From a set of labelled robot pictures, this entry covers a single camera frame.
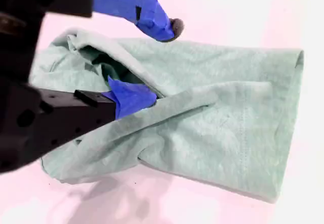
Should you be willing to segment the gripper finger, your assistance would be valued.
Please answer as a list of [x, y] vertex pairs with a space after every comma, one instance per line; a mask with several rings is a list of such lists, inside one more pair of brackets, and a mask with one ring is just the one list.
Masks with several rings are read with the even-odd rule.
[[156, 103], [156, 94], [145, 84], [108, 78], [110, 90], [73, 93], [41, 89], [37, 116], [37, 155], [105, 124], [134, 114]]
[[177, 39], [184, 23], [169, 18], [158, 0], [57, 0], [57, 12], [90, 18], [94, 12], [123, 18], [159, 42]]

